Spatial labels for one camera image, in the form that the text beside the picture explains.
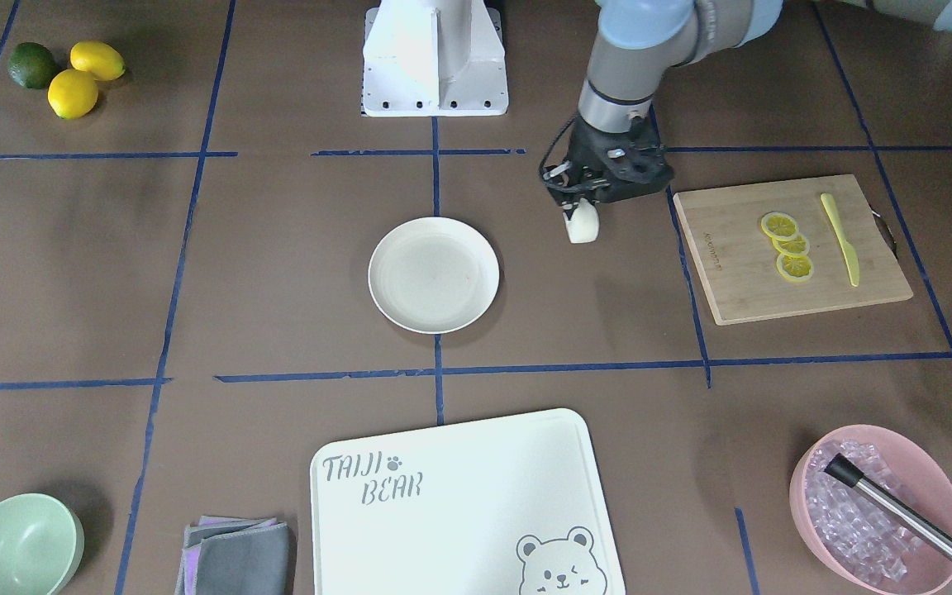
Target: white plate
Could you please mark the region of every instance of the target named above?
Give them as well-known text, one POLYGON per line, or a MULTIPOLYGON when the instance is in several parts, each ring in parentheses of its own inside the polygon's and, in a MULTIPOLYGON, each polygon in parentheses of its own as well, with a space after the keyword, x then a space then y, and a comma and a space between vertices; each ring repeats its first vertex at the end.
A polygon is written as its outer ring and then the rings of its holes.
POLYGON ((457 331, 494 301, 498 258, 471 226, 424 217, 377 244, 368 279, 374 304, 393 323, 426 334, 457 331))
POLYGON ((317 595, 625 592, 589 430, 566 409, 325 445, 311 521, 317 595))

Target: lemon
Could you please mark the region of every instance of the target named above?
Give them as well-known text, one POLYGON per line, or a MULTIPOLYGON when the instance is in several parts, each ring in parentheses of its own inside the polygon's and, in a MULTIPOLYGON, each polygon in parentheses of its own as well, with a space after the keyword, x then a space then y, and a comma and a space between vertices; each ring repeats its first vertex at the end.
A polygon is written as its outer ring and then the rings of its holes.
POLYGON ((90 112, 98 102, 98 83, 94 83, 93 74, 69 68, 50 81, 46 98, 57 116, 75 120, 90 112))
POLYGON ((45 89, 61 71, 44 45, 24 41, 10 54, 10 79, 26 89, 45 89))
POLYGON ((806 256, 778 254, 778 273, 790 282, 809 281, 813 276, 813 261, 806 256))
POLYGON ((810 242, 802 233, 797 233, 792 240, 774 240, 773 247, 785 256, 806 256, 810 253, 810 242))
POLYGON ((80 41, 69 52, 72 68, 89 72, 96 80, 116 80, 124 71, 124 57, 101 41, 80 41))
POLYGON ((800 233, 800 226, 793 216, 777 211, 763 215, 759 227, 762 227, 763 233, 770 236, 771 240, 777 241, 794 240, 800 233))

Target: white cutting board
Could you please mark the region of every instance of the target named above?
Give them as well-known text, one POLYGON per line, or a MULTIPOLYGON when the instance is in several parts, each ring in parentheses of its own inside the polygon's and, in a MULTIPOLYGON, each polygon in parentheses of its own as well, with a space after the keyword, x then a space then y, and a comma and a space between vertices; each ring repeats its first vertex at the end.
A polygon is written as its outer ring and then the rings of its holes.
POLYGON ((913 290, 877 229, 854 176, 826 176, 676 193, 678 217, 700 274, 707 305, 718 324, 792 317, 913 297, 913 290), (840 245, 821 204, 831 193, 843 230, 858 252, 861 280, 850 286, 840 245), (759 228, 764 214, 797 220, 810 242, 812 277, 782 278, 778 253, 759 228))
POLYGON ((625 592, 589 432, 566 409, 325 445, 311 519, 320 595, 625 592))

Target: bear ear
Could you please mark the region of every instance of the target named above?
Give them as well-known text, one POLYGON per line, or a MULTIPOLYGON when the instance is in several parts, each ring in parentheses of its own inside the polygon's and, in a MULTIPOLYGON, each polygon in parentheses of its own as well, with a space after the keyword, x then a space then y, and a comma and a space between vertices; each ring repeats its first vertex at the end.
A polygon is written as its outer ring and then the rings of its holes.
POLYGON ((521 561, 526 561, 528 556, 531 556, 532 551, 536 550, 536 547, 539 547, 541 542, 539 538, 535 535, 524 535, 516 543, 516 556, 521 559, 521 561))
POLYGON ((574 527, 568 531, 568 541, 574 541, 587 550, 593 550, 593 534, 586 527, 574 527))

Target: green bowl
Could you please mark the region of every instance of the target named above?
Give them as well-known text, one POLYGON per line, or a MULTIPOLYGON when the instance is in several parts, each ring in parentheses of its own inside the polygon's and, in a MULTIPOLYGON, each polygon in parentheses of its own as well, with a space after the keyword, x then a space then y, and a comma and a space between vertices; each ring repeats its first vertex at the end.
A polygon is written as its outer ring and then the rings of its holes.
POLYGON ((42 493, 0 502, 0 595, 55 595, 83 558, 83 527, 42 493))

